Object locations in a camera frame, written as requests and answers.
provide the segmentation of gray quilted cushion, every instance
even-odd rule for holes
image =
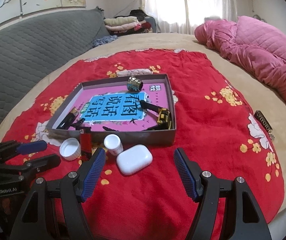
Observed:
[[[0,30],[0,123],[40,80],[109,35],[102,14],[55,12]]]

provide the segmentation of qr code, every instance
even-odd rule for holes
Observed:
[[[160,85],[152,85],[150,86],[150,91],[161,91]]]

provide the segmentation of stack of folded clothes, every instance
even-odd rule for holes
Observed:
[[[135,16],[105,19],[104,23],[110,35],[124,36],[152,32],[150,23],[145,20],[139,21]]]

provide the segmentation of electrical wire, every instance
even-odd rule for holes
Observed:
[[[130,2],[128,6],[126,6],[124,9],[122,9],[122,10],[119,11],[117,14],[115,14],[115,15],[113,16],[113,18],[116,17],[120,12],[126,10],[128,7],[130,7],[130,6],[131,6],[134,2],[136,2],[136,1],[137,1],[137,0],[133,0],[132,2]]]

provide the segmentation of beige bedsheet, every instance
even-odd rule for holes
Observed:
[[[162,33],[162,34],[135,34],[124,36],[110,44],[99,46],[71,60],[63,67],[54,71],[42,81],[40,81],[7,115],[0,125],[0,142],[8,131],[13,121],[22,111],[29,109],[35,98],[64,70],[80,59],[87,59],[113,54],[120,51],[155,48],[155,49],[186,49],[189,51],[199,51],[207,55],[213,66],[220,71],[231,84],[242,92],[251,107],[260,109],[269,123],[273,127],[275,135],[274,146],[279,157],[280,165],[285,182],[285,198],[279,212],[286,208],[286,105],[276,94],[265,85],[258,82],[242,68],[231,64],[220,57],[217,52],[207,49],[197,43],[192,35]]]

